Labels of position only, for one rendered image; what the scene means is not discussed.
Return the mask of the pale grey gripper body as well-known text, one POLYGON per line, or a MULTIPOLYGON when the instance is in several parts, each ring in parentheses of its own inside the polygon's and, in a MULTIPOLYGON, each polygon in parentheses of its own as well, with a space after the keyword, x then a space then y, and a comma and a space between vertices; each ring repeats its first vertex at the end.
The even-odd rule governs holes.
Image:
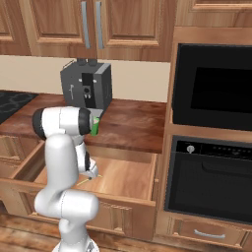
POLYGON ((90 163, 90 169, 87 171, 87 176, 90 179, 98 177, 98 168, 96 162, 92 159, 90 163))

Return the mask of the open wooden drawer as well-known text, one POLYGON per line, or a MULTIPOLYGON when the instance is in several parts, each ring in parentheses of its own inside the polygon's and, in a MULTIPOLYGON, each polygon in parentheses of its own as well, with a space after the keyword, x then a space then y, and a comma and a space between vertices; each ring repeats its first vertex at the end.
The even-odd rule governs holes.
MULTIPOLYGON (((99 211, 87 228, 150 240, 154 235, 156 202, 152 199, 157 155, 89 146, 98 177, 79 177, 74 188, 99 199, 99 211)), ((34 209, 34 197, 47 182, 44 143, 39 143, 13 171, 0 164, 0 200, 10 215, 55 222, 34 209)))

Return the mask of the closed wooden drawer front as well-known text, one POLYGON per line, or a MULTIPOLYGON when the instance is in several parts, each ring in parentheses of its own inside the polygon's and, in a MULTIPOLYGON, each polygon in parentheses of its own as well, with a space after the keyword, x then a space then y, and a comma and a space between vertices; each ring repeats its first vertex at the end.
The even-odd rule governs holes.
POLYGON ((39 146, 34 138, 0 135, 0 178, 9 178, 39 146))

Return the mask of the wooden drawer below oven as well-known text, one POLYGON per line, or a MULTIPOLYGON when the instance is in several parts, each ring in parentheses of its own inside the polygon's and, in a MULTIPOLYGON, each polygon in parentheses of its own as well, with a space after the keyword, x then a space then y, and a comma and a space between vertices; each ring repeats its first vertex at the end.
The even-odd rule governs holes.
POLYGON ((173 231, 180 237, 229 246, 252 252, 252 231, 230 225, 219 225, 194 220, 176 220, 173 231), (225 239, 212 239, 194 233, 194 229, 210 234, 225 234, 225 239))

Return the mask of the black hob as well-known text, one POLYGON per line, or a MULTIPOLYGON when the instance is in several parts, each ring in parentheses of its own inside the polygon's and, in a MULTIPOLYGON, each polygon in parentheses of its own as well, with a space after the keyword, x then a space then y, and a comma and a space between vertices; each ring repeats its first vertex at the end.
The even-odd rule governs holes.
POLYGON ((0 124, 37 97, 37 94, 0 91, 0 124))

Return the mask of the black built-in microwave oven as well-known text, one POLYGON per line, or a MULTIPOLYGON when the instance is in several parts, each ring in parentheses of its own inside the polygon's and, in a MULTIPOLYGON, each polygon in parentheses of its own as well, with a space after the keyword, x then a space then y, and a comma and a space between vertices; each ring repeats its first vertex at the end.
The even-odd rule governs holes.
POLYGON ((252 46, 178 45, 173 122, 252 131, 252 46))

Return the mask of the wooden cupboard above oven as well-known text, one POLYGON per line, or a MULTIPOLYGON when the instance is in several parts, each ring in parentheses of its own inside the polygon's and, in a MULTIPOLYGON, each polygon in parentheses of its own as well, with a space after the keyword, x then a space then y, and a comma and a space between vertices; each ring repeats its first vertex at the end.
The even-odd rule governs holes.
POLYGON ((252 28, 252 0, 177 0, 175 25, 252 28))

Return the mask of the wooden wall cupboard door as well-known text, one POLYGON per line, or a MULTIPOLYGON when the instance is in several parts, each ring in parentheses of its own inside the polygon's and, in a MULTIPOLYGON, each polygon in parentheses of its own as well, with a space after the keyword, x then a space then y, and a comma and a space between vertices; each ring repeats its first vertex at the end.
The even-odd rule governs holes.
POLYGON ((19 0, 0 0, 0 55, 31 55, 19 0))
POLYGON ((32 56, 97 58, 93 0, 19 0, 32 56), (82 1, 87 1, 91 48, 85 46, 82 1))
POLYGON ((105 60, 169 62, 177 0, 101 1, 104 49, 97 56, 105 60))

